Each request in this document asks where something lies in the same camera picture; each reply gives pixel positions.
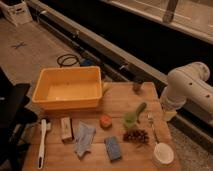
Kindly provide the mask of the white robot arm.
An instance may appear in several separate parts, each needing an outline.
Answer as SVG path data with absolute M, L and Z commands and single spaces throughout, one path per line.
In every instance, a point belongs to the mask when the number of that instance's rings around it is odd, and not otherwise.
M 172 69 L 167 74 L 167 86 L 160 96 L 164 120 L 173 119 L 188 100 L 213 115 L 213 87 L 206 83 L 209 77 L 210 69 L 203 62 Z

